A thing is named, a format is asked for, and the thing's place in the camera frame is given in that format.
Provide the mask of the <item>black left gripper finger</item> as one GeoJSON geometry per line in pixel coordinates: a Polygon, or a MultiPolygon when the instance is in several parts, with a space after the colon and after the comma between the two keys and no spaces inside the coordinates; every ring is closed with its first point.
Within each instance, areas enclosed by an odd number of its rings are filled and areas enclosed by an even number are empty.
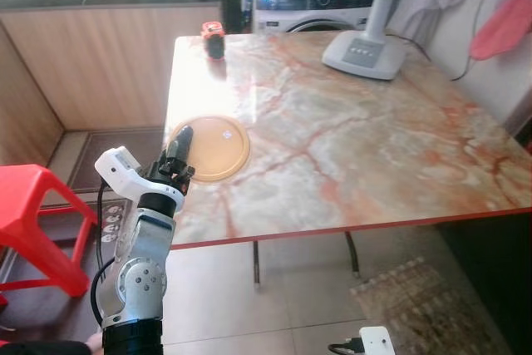
{"type": "Polygon", "coordinates": [[[180,164],[189,162],[194,134],[194,128],[191,126],[183,126],[176,131],[175,138],[172,138],[170,142],[170,161],[180,164]]]}

